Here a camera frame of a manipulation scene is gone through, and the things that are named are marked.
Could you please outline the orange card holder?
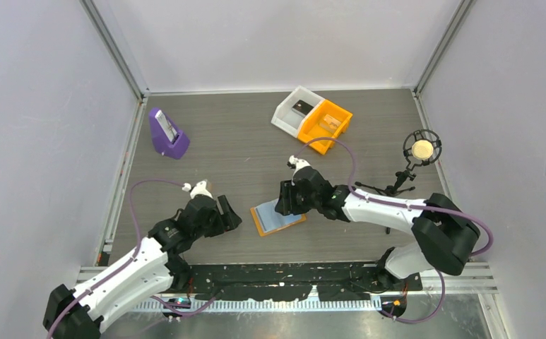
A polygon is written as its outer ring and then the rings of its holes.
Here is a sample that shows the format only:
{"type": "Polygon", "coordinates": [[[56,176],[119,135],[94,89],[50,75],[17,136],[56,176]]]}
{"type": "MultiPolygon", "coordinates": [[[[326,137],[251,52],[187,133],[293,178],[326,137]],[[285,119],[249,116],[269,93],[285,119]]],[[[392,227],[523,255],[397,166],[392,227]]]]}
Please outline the orange card holder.
{"type": "Polygon", "coordinates": [[[278,199],[262,203],[250,209],[256,229],[261,237],[279,232],[307,220],[305,214],[281,215],[275,211],[278,199]]]}

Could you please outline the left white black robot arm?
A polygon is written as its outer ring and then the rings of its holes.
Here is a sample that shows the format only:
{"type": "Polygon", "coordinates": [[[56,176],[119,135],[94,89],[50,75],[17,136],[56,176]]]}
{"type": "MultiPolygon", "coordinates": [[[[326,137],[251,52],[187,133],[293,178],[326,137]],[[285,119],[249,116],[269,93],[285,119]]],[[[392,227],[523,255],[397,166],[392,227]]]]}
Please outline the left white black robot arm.
{"type": "Polygon", "coordinates": [[[195,196],[95,277],[73,288],[61,284],[52,290],[42,321],[49,337],[99,338],[143,300],[167,290],[188,290],[192,272],[182,253],[196,240],[224,234],[241,223],[226,196],[195,196]]]}

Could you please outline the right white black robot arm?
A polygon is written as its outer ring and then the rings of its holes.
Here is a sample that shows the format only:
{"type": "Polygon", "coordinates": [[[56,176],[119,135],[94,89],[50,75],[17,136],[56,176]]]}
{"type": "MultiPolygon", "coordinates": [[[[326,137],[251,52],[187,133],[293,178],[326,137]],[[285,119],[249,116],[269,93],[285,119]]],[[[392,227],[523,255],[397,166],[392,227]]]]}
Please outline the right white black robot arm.
{"type": "Polygon", "coordinates": [[[311,210],[329,220],[365,222],[414,237],[413,243],[391,247],[377,261],[376,280],[386,290],[426,270],[460,275],[480,238],[479,228],[443,194],[414,200],[380,196],[346,184],[332,185],[307,165],[281,182],[275,211],[302,215],[311,210]]]}

